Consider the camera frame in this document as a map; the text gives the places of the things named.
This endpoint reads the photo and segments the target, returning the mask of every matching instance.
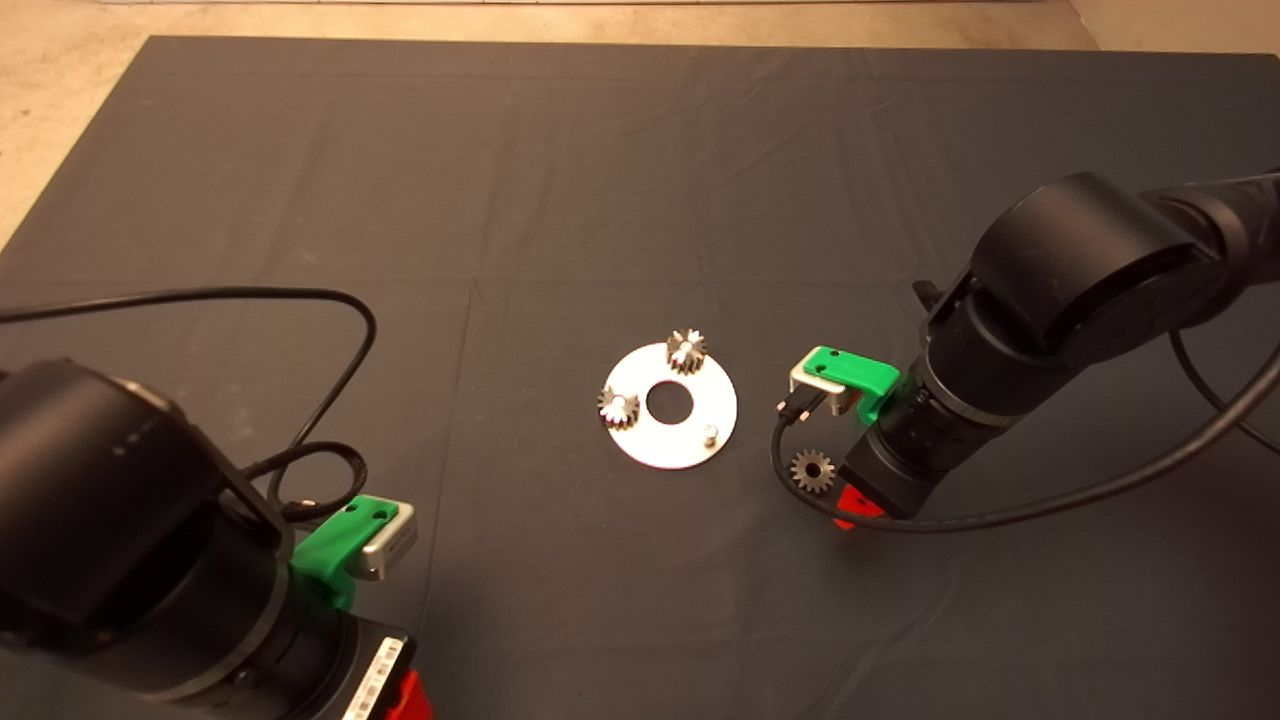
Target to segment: center hole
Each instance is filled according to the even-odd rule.
[[[694,398],[685,386],[671,380],[660,382],[649,391],[645,398],[649,414],[654,420],[667,425],[684,423],[694,411]]]

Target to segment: white barcode label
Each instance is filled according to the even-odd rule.
[[[396,659],[399,657],[402,650],[404,650],[404,641],[383,638],[383,644],[378,647],[378,655],[365,670],[365,679],[356,688],[356,694],[352,696],[351,705],[347,706],[347,714],[342,716],[342,720],[369,720],[374,705],[378,703],[378,696],[383,694],[383,685],[387,684],[387,678],[390,676],[392,667],[396,666]]]

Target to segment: spur gear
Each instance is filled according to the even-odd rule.
[[[676,331],[667,338],[667,363],[682,375],[696,373],[707,359],[707,338],[689,328]]]
[[[817,450],[803,450],[791,457],[791,479],[800,489],[822,495],[836,482],[836,465]]]
[[[595,406],[599,407],[604,424],[614,429],[630,428],[640,416],[640,400],[636,396],[613,392],[609,387],[600,391]]]

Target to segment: metal disc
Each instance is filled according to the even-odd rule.
[[[666,382],[684,387],[694,400],[689,418],[673,425],[649,413],[649,391]],[[634,425],[609,429],[613,442],[637,462],[663,470],[692,468],[719,452],[733,434],[737,393],[710,356],[698,372],[680,374],[667,361],[667,343],[655,342],[620,360],[604,384],[640,400],[640,418]]]

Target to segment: green 3d-printed part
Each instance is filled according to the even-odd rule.
[[[360,555],[374,537],[396,516],[399,507],[389,501],[357,495],[347,507],[332,515],[314,533],[293,548],[289,565],[300,575],[317,583],[338,610],[351,610],[356,600],[356,583],[347,574],[352,557]]]
[[[858,400],[858,419],[864,425],[870,425],[879,418],[884,397],[901,375],[897,368],[887,363],[827,346],[818,347],[809,356],[804,372],[859,391],[861,397]]]

